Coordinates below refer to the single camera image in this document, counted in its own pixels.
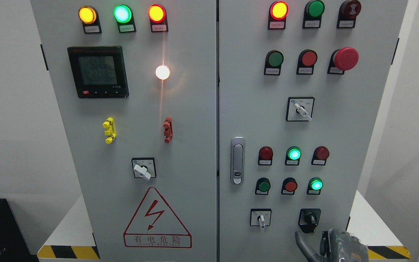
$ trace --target white indicator light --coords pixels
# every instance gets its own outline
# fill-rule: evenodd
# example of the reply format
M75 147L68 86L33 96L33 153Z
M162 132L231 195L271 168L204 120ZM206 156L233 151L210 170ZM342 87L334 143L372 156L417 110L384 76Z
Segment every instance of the white indicator light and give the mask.
M166 80L169 78L169 75L171 74L171 71L169 71L169 67L165 65L160 65L156 68L156 77L161 80Z

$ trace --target gray metal panel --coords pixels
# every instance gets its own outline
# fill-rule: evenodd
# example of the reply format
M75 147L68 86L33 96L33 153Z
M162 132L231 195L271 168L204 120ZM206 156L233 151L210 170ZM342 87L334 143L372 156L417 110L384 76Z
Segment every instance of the gray metal panel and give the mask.
M354 200L406 0L362 0L356 28L336 29L343 0L326 0L320 29L302 29L307 1L288 1L286 30L267 30L272 0L219 1L220 30L220 261L304 261L294 241L302 208L322 210L315 234L344 228ZM328 75L332 52L351 46L359 63L345 75ZM264 76L266 53L284 54L280 76ZM314 75L296 75L298 55L315 50ZM313 121L286 122L287 98L315 98ZM242 185L230 180L231 139L243 136ZM258 150L270 146L272 166L258 166ZM285 166L286 150L298 146L299 166ZM326 166L310 164L313 151L326 146ZM269 195L255 195L256 181L267 177ZM298 183L295 195L281 195L285 178ZM308 181L324 181L321 195L306 195ZM250 209L272 209L271 225L250 227Z
M101 260L214 261L216 2L161 1L168 33L150 32L147 10L153 3L34 0L32 7ZM118 4L133 11L136 33L118 33ZM77 16L82 5L96 8L102 34L83 33ZM67 47L105 45L123 47L130 97L78 99ZM155 68L163 62L171 76L161 85ZM117 139L105 144L101 125L109 116ZM173 120L170 144L163 141L167 116ZM156 160L157 178L150 182L135 179L130 164L133 157L147 156ZM125 247L123 232L150 186L191 233L191 249ZM161 222L165 230L153 233L173 230Z

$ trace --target white switch handle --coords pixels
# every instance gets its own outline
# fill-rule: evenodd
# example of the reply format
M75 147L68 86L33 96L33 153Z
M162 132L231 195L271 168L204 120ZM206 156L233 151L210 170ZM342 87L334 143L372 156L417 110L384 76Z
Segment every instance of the white switch handle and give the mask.
M143 179L145 179L146 181L150 181L150 178L151 178L151 174L150 173L148 173L148 169L146 168L146 167L141 167L141 166L139 166L139 165L135 165L134 167L133 167L133 170L134 171L136 171L136 172L138 172L138 174L143 178Z
M304 118L306 118L308 121L312 121L313 119L311 118L310 114L303 108L301 107L298 103L294 104L296 107L297 112L303 116Z
M258 223L260 224L260 228L261 228L261 229L264 229L264 226L265 226L266 224L265 224L265 222L264 222L264 216L263 216L263 215L261 215L261 216L259 216L259 217L258 217Z

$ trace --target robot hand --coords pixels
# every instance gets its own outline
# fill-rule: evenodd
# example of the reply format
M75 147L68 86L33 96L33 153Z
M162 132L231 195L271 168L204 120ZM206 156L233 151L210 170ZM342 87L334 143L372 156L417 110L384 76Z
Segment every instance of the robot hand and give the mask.
M295 242L308 262L368 262L368 249L347 231L329 229L323 232L319 254L306 243L302 232L295 232Z

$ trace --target illuminated green light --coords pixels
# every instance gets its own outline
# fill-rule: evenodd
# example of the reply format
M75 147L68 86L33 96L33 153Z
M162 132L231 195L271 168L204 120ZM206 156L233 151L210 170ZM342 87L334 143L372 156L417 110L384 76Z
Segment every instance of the illuminated green light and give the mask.
M132 19L132 11L127 5L118 5L114 8L114 17L120 23L127 23Z
M287 151L287 156L292 160L298 160L302 156L302 153L298 147L293 146Z
M310 180L310 187L313 190L319 190L323 188L323 181L321 181L321 179L319 178L314 178L312 180Z

